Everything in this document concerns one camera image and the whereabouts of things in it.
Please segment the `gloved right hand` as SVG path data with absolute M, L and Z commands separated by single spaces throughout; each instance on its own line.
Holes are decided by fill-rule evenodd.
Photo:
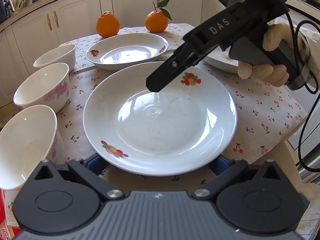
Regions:
M 290 48 L 293 48 L 293 39 L 290 26 L 286 23 L 273 24 L 269 26 L 264 34 L 263 48 L 266 51 L 273 51 L 278 48 L 281 41 L 285 41 Z M 303 61 L 319 80 L 319 33 L 301 27 L 299 30 L 298 49 Z M 245 80 L 250 76 L 255 77 L 272 86 L 280 87 L 289 79 L 286 66 L 260 64 L 252 66 L 246 62 L 238 62 L 238 76 Z

